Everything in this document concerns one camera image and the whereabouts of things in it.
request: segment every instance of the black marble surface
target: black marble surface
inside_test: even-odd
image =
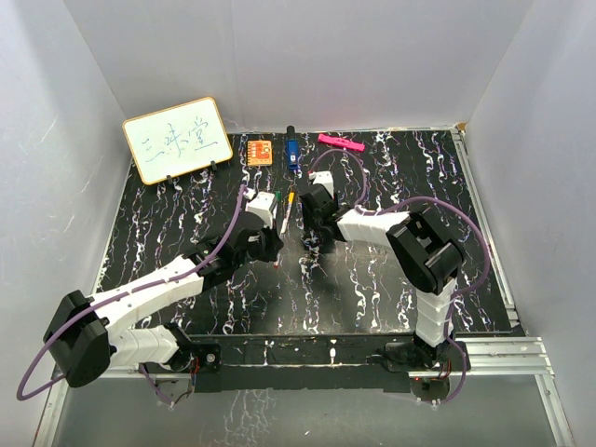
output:
[[[343,132],[341,136],[366,145],[359,156],[371,185],[367,208],[380,210],[410,196],[435,196],[477,222],[449,131]],[[300,192],[306,186],[308,166],[329,148],[316,143],[317,134],[300,134],[302,170],[292,173],[286,169],[284,138],[284,134],[229,135],[235,153],[232,160],[218,165],[215,173],[204,169],[174,179],[174,185],[146,186],[132,166],[100,289],[110,290],[143,276],[201,238],[221,234],[232,216],[240,179],[257,191],[280,191],[283,214],[289,190]],[[247,167],[249,140],[273,142],[273,166]],[[325,169],[332,171],[340,202],[353,204],[362,188],[354,161],[330,155],[318,167]],[[459,276],[459,287],[465,287],[480,274],[481,249],[459,218],[440,213],[467,250]],[[364,243],[337,243],[329,254],[306,251],[302,226],[296,201],[282,237],[285,247],[278,269],[263,263],[245,266],[227,284],[165,308],[139,327],[175,321],[191,335],[413,331],[415,294],[392,252]],[[510,331],[494,272],[456,307],[454,324],[459,331]]]

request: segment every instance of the black bracket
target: black bracket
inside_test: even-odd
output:
[[[464,249],[436,210],[413,211],[386,235],[403,273],[416,289],[438,295],[450,279],[457,278]]]
[[[44,342],[75,315],[90,306],[81,291],[62,298],[46,333]],[[110,366],[115,348],[110,346],[108,332],[95,312],[78,320],[49,349],[66,382],[73,388],[84,386],[100,377]]]

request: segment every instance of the pink marker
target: pink marker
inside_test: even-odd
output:
[[[352,151],[364,152],[364,144],[361,142],[351,142],[345,138],[330,137],[323,133],[318,135],[318,142],[325,142],[332,146],[344,147],[345,149],[351,149]]]

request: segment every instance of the pen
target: pen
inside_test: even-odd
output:
[[[286,216],[283,218],[283,223],[281,224],[281,230],[279,231],[280,235],[283,235],[286,230],[288,229],[288,222],[290,221],[290,213],[291,213],[291,203],[294,201],[294,192],[291,191],[288,197],[288,209],[286,210]]]

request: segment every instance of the white whiteboard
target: white whiteboard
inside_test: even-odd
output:
[[[153,184],[232,158],[213,98],[203,98],[122,125],[142,182]]]

